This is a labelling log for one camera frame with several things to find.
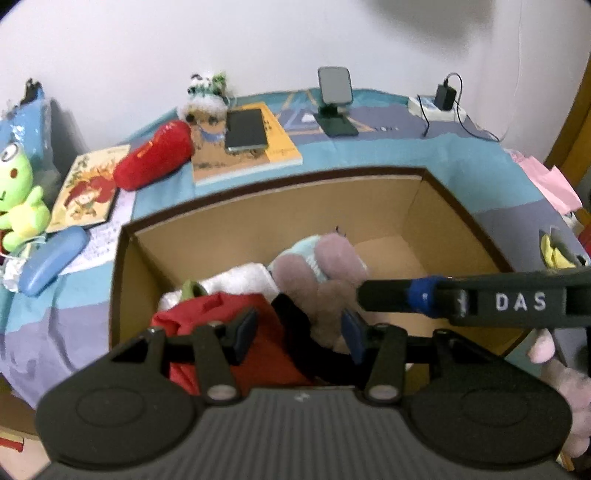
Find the red soft cloth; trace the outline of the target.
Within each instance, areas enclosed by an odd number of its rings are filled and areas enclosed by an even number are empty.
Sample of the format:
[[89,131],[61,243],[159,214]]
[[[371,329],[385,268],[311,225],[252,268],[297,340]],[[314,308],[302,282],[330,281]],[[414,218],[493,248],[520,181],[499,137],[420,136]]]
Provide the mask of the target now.
[[152,316],[169,337],[211,327],[242,395],[256,387],[300,387],[310,381],[283,349],[283,326],[260,294],[218,292],[185,300]]

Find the white fluffy plush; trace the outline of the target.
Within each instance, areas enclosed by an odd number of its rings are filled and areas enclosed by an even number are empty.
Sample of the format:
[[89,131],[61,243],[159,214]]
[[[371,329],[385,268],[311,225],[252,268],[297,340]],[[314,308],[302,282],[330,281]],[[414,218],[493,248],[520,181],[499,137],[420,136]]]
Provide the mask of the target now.
[[[207,290],[208,295],[219,292],[231,295],[262,294],[267,302],[271,302],[280,293],[269,270],[259,263],[247,263],[233,267],[221,274],[197,282]],[[181,302],[180,294],[181,287],[163,294],[158,302],[157,310],[165,311],[176,306]]]

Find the green knitted cloth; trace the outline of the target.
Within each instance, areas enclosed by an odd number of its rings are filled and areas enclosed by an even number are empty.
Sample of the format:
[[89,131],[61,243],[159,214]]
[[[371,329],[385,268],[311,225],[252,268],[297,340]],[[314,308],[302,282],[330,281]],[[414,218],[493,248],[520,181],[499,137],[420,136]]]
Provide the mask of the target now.
[[197,281],[186,280],[181,286],[180,301],[207,296],[207,290]]

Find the pink plush toy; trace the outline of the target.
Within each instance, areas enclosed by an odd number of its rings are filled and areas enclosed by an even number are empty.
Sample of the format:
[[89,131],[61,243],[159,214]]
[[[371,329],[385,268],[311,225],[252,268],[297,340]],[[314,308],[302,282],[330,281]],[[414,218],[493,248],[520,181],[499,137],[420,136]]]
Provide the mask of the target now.
[[311,321],[311,337],[346,354],[341,316],[356,308],[356,287],[369,279],[367,265],[346,236],[312,235],[284,250],[269,265],[280,292]]

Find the yellow towel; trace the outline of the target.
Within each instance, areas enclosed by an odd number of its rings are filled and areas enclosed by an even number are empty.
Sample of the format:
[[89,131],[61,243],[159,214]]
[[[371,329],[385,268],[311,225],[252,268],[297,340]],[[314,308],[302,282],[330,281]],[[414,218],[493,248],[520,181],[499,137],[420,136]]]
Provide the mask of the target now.
[[553,247],[548,234],[543,234],[540,240],[540,251],[544,263],[549,269],[570,269],[576,264],[562,254],[558,247]]

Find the beige patterned cloth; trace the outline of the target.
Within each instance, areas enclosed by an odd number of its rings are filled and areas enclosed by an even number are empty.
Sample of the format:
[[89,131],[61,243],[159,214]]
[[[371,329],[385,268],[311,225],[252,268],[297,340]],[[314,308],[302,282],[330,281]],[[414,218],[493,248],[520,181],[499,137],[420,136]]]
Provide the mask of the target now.
[[567,245],[562,232],[557,227],[551,227],[549,231],[541,230],[539,232],[540,240],[543,234],[548,234],[550,236],[552,246],[558,247],[563,255],[575,263],[575,268],[586,267],[590,265],[589,259],[587,259],[584,255],[577,253]]

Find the black cloth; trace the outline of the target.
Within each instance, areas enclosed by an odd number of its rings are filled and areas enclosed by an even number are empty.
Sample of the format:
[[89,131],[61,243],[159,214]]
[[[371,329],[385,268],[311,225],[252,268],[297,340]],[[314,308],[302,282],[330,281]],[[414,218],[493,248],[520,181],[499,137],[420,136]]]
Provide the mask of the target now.
[[311,337],[310,319],[290,297],[280,293],[271,306],[283,326],[283,348],[304,377],[317,385],[361,385],[362,371],[352,355],[318,344]]

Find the yellow book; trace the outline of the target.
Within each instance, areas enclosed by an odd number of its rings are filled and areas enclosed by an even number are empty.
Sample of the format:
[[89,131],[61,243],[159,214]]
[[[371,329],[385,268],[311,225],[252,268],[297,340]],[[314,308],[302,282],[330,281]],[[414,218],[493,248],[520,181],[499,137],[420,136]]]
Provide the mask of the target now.
[[217,122],[199,122],[192,127],[194,153],[191,157],[194,184],[221,180],[287,166],[301,165],[303,156],[270,107],[263,102],[246,104],[233,110],[260,109],[269,145],[265,150],[228,153],[224,149],[226,118]]

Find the white power strip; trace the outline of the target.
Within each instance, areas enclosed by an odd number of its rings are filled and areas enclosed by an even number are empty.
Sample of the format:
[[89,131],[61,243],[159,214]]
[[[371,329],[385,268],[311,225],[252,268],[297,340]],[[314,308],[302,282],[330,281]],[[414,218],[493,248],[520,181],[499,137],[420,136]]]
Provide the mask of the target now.
[[434,96],[416,96],[411,97],[407,101],[408,111],[423,120],[437,122],[458,122],[459,119],[464,121],[466,119],[466,111],[461,108],[460,113],[453,108],[451,111],[441,111],[433,103]]

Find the black charger adapter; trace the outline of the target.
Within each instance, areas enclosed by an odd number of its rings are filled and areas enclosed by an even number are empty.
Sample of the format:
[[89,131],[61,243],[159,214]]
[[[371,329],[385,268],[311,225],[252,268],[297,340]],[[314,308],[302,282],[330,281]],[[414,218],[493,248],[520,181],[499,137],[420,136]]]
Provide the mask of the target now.
[[436,90],[434,105],[441,111],[451,111],[456,103],[457,90],[445,80]]

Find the illustrated children book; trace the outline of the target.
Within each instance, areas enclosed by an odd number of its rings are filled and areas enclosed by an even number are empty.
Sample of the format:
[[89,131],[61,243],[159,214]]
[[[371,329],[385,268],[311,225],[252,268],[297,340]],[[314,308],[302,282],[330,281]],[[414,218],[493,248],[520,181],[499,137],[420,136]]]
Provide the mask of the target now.
[[46,232],[105,222],[117,191],[114,170],[129,152],[127,144],[77,156],[53,205]]

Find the black smartphone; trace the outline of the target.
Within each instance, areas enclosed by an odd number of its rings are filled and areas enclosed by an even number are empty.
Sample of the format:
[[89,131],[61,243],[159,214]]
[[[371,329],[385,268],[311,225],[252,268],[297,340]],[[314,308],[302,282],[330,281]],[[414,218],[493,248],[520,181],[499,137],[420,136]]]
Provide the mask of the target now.
[[224,149],[228,153],[265,150],[267,143],[260,109],[231,110],[226,116]]

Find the phone stand with mirror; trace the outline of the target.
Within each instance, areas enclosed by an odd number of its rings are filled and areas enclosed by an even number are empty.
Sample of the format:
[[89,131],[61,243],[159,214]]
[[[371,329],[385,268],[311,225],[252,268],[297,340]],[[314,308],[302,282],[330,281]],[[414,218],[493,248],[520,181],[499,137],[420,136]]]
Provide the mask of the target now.
[[329,138],[356,137],[359,131],[343,107],[353,103],[351,74],[346,67],[322,66],[318,68],[318,86],[321,104],[315,113],[315,121]]

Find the small panda plush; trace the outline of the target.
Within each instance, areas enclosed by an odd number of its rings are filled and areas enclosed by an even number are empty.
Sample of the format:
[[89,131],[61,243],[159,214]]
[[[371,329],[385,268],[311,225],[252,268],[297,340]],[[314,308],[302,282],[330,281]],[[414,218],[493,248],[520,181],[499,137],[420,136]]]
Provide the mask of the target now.
[[226,75],[193,73],[186,88],[187,98],[176,110],[179,120],[188,124],[222,121],[228,113]]

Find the blue packaged bag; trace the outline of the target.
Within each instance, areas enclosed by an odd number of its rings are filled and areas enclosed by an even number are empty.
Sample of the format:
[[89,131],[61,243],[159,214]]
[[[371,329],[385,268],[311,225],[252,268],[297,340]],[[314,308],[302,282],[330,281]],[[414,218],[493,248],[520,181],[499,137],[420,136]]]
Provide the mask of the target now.
[[1,114],[1,149],[12,142],[23,147],[37,184],[47,188],[59,180],[51,146],[51,102],[33,79],[26,81],[20,103]]

